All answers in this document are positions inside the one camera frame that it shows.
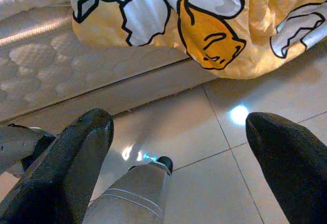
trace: yellow comforter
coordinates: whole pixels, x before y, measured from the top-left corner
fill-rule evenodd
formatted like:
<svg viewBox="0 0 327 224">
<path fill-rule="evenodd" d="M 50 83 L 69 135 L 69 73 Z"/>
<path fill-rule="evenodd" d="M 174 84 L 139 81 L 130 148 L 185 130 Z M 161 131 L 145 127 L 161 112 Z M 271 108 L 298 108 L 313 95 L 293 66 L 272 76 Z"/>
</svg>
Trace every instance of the yellow comforter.
<svg viewBox="0 0 327 224">
<path fill-rule="evenodd" d="M 325 1 L 71 0 L 82 42 L 179 48 L 218 77 L 237 79 L 272 71 L 324 39 Z"/>
</svg>

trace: white floor tile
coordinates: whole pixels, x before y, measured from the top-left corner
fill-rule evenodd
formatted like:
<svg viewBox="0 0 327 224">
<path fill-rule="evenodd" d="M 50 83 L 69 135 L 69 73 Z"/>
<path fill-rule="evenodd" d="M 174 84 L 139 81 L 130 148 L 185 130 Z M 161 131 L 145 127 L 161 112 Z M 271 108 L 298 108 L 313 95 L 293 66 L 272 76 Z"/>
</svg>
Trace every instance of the white floor tile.
<svg viewBox="0 0 327 224">
<path fill-rule="evenodd" d="M 327 146 L 327 113 L 300 123 Z"/>
<path fill-rule="evenodd" d="M 289 223 L 270 190 L 249 144 L 233 149 L 235 158 L 265 224 Z"/>
<path fill-rule="evenodd" d="M 177 169 L 228 149 L 202 87 L 141 107 L 116 118 L 114 125 L 92 199 L 131 166 L 149 162 L 147 156 L 169 156 Z"/>
<path fill-rule="evenodd" d="M 5 198 L 8 192 L 19 181 L 18 178 L 7 172 L 0 175 L 0 202 Z"/>
<path fill-rule="evenodd" d="M 246 142 L 248 111 L 269 111 L 299 122 L 327 110 L 327 52 L 320 43 L 280 69 L 253 80 L 205 84 L 231 147 Z"/>
<path fill-rule="evenodd" d="M 262 224 L 230 151 L 173 172 L 165 224 Z"/>
</svg>

